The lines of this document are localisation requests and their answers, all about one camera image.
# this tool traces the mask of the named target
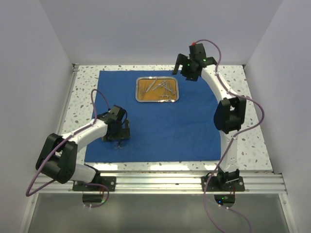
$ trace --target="wall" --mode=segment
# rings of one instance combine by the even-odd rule
[[[41,0],[73,63],[172,64],[208,38],[246,64],[282,0]],[[207,53],[216,50],[207,46]]]
[[[2,0],[0,31],[0,232],[16,233],[36,160],[60,116],[71,64],[37,0]]]
[[[282,172],[296,223],[311,231],[311,1],[284,0],[246,66],[266,110],[262,125],[275,172]]]

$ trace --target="blue cloth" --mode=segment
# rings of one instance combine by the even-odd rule
[[[86,149],[85,162],[160,162],[220,159],[220,135],[213,116],[217,101],[207,83],[186,81],[180,74],[179,100],[174,103],[140,103],[135,99],[136,80],[146,76],[171,76],[171,71],[101,71],[98,89],[110,105],[128,112],[131,138],[114,142],[100,138]],[[99,94],[98,113],[107,111]]]

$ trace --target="pink cable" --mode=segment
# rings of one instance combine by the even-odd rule
[[[227,155],[227,153],[228,153],[228,151],[229,151],[229,148],[230,148],[230,146],[231,146],[232,143],[233,143],[234,137],[238,136],[239,134],[241,134],[241,133],[243,133],[243,132],[246,132],[246,131],[248,131],[248,130],[251,130],[251,129],[253,129],[253,128],[259,126],[259,125],[263,122],[264,117],[265,117],[265,114],[264,114],[263,107],[262,107],[258,102],[256,102],[255,100],[253,100],[253,99],[251,99],[251,98],[249,98],[249,97],[237,95],[237,94],[232,93],[232,92],[230,92],[230,91],[228,90],[228,88],[225,86],[225,84],[223,83],[223,81],[222,81],[222,79],[220,78],[219,73],[218,73],[218,66],[219,66],[219,64],[220,64],[220,62],[221,62],[221,59],[222,59],[222,53],[221,53],[221,51],[220,51],[220,48],[219,48],[214,42],[212,42],[212,41],[210,41],[210,40],[206,40],[206,39],[198,40],[198,41],[195,42],[195,44],[197,44],[198,42],[201,42],[201,41],[206,41],[206,42],[211,43],[211,44],[214,45],[214,46],[216,47],[216,49],[218,50],[218,53],[219,53],[219,60],[218,60],[217,65],[216,65],[216,67],[215,67],[215,73],[216,73],[216,76],[217,76],[218,81],[219,81],[220,84],[223,86],[223,88],[226,90],[226,92],[229,93],[230,95],[235,96],[235,97],[239,97],[239,98],[242,98],[242,99],[245,99],[245,100],[248,100],[248,101],[253,102],[254,104],[256,104],[256,105],[259,107],[259,109],[261,110],[261,114],[262,114],[262,115],[261,115],[261,119],[260,119],[260,121],[259,121],[257,124],[255,124],[255,125],[253,125],[253,126],[251,126],[251,127],[249,127],[249,128],[246,128],[246,129],[244,129],[244,130],[238,131],[238,132],[236,132],[236,133],[232,136],[232,138],[231,138],[231,140],[230,140],[230,142],[229,142],[229,144],[228,144],[228,147],[226,148],[224,154],[223,154],[222,157],[220,158],[220,160],[219,160],[217,166],[215,167],[214,171],[211,173],[211,175],[210,175],[209,178],[207,179],[206,185],[205,185],[205,187],[204,187],[203,201],[204,201],[205,212],[206,212],[208,218],[210,219],[210,221],[214,224],[214,226],[215,226],[218,230],[220,230],[221,232],[225,233],[225,231],[224,231],[222,228],[220,228],[220,227],[217,225],[217,223],[215,222],[215,220],[211,217],[210,212],[209,212],[209,210],[208,210],[208,208],[207,208],[206,191],[207,191],[208,183],[209,183],[209,181],[211,180],[212,176],[217,172],[217,170],[218,170],[218,168],[219,168],[219,165],[220,165],[220,163],[223,161],[224,157]],[[236,214],[238,214],[238,215],[240,215],[241,217],[243,217],[243,218],[247,221],[247,223],[248,223],[248,225],[249,225],[249,232],[250,232],[250,233],[253,232],[252,225],[251,225],[250,221],[247,219],[247,217],[246,217],[245,215],[243,215],[243,214],[240,213],[239,211],[234,210],[234,209],[231,209],[231,208],[229,208],[229,210],[232,211],[232,212],[234,212],[234,213],[236,213]]]
[[[48,160],[56,153],[56,151],[57,151],[62,145],[64,145],[66,142],[68,142],[68,140],[70,140],[70,139],[71,139],[73,136],[75,136],[77,133],[80,133],[80,132],[82,132],[82,131],[88,129],[88,128],[91,127],[93,124],[95,124],[95,122],[97,121],[97,111],[96,111],[96,107],[95,107],[95,103],[94,103],[94,99],[93,99],[93,92],[94,92],[94,91],[97,91],[97,92],[99,92],[99,93],[101,94],[101,96],[105,99],[105,102],[106,102],[106,104],[107,104],[108,109],[110,109],[109,103],[108,103],[106,97],[104,96],[104,94],[103,94],[100,90],[93,89],[93,90],[91,91],[91,101],[92,101],[92,105],[93,105],[93,109],[94,109],[94,113],[95,113],[95,117],[94,117],[93,123],[92,123],[92,124],[88,124],[88,125],[86,125],[86,126],[80,128],[80,129],[74,131],[73,134],[71,134],[71,135],[69,135],[67,138],[65,138],[61,143],[59,143],[59,144],[48,154],[48,156],[45,158],[45,160],[42,162],[42,164],[40,165],[40,167],[39,167],[38,170],[36,171],[36,173],[35,173],[34,177],[32,178],[32,180],[30,181],[30,184],[29,184],[29,186],[28,186],[28,188],[27,188],[27,190],[26,190],[26,196],[27,196],[27,197],[30,197],[31,195],[35,194],[36,192],[38,192],[38,191],[41,190],[42,188],[48,186],[49,184],[51,184],[51,183],[53,183],[53,182],[55,181],[55,180],[51,180],[51,181],[49,181],[49,182],[43,184],[42,186],[40,186],[39,188],[37,188],[37,189],[34,190],[33,192],[30,192],[30,190],[32,189],[32,187],[33,187],[33,185],[34,185],[36,179],[38,178],[40,172],[42,171],[43,167],[44,167],[45,164],[48,162]]]

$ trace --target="black mounting base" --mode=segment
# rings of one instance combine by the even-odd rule
[[[205,189],[207,179],[208,179],[207,176],[201,177],[201,186],[202,186],[203,191]],[[244,186],[244,181],[243,181],[242,176],[240,176],[239,180],[237,181],[224,183],[224,184],[220,184],[217,177],[213,176],[211,180],[209,181],[206,191],[207,192],[231,192],[234,190],[234,188],[236,192],[245,191],[245,186]]]
[[[117,178],[115,176],[100,176],[97,178],[96,183],[100,183],[105,185],[110,192],[114,192],[116,188],[116,181]],[[94,191],[100,191],[101,188],[99,186],[88,186],[83,183],[74,182],[73,191],[83,191],[83,192],[94,192]]]

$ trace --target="terrazzo table surface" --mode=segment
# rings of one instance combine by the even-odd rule
[[[90,92],[97,88],[99,72],[101,70],[173,70],[172,66],[142,65],[142,66],[79,66],[74,81],[69,105],[62,133],[73,131],[91,119],[93,108],[90,101]],[[245,73],[242,66],[220,66],[219,71],[229,85],[238,93],[251,96]],[[245,122],[242,129],[256,124],[258,117],[253,103],[247,102]],[[77,163],[83,164],[86,147],[77,154]],[[87,163],[99,170],[117,171],[181,171],[181,170],[213,170],[217,161],[179,161],[179,162],[152,162],[152,163]],[[238,138],[238,166],[240,170],[272,171],[268,151],[263,140],[260,127],[239,135]]]

